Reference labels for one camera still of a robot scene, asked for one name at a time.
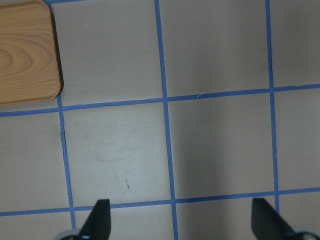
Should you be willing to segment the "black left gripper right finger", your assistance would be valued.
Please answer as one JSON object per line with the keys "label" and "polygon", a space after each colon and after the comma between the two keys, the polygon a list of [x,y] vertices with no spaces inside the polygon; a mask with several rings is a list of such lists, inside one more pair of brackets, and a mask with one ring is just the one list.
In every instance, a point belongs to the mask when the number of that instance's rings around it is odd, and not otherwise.
{"label": "black left gripper right finger", "polygon": [[257,240],[315,240],[310,231],[293,229],[264,199],[253,198],[251,230]]}

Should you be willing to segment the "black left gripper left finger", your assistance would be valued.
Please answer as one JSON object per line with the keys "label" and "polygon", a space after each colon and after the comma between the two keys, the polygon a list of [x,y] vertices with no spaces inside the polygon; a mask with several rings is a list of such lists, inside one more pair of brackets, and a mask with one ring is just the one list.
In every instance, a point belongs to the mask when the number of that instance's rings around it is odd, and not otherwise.
{"label": "black left gripper left finger", "polygon": [[80,229],[60,232],[57,240],[108,240],[111,235],[109,199],[99,199]]}

